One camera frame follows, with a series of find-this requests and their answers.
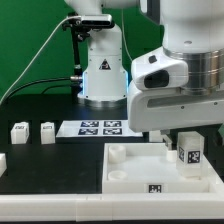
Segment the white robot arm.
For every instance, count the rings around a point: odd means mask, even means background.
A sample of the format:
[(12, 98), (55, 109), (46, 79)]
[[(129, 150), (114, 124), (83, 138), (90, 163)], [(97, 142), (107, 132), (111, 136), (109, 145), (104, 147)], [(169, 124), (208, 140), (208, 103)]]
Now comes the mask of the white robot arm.
[[(79, 100), (127, 102), (135, 132), (224, 122), (224, 0), (64, 0), (90, 33)], [(164, 27), (162, 45), (122, 66), (121, 29), (104, 8), (140, 6)]]

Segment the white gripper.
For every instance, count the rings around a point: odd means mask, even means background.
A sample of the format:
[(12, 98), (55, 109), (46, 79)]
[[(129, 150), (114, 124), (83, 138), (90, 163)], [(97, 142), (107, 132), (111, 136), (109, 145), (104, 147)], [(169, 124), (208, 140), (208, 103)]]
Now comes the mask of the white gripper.
[(162, 139), (171, 151), (173, 141), (166, 129), (224, 123), (224, 91), (208, 96), (185, 96), (176, 89), (142, 91), (131, 82), (127, 113), (131, 130), (162, 130)]

